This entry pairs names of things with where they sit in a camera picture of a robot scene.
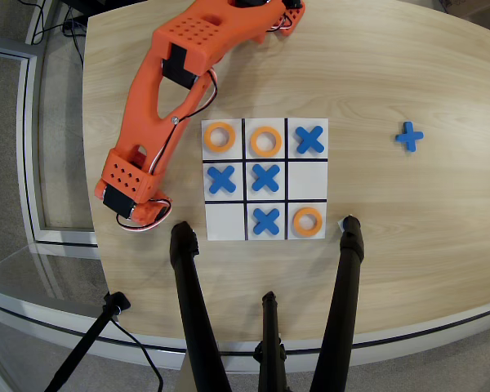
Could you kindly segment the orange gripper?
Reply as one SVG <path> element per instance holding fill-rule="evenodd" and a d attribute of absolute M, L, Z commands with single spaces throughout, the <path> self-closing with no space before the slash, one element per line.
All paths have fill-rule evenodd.
<path fill-rule="evenodd" d="M 136 204 L 129 220 L 134 223 L 130 229 L 153 229 L 164 221 L 172 211 L 169 198 L 150 199 L 146 203 Z"/>

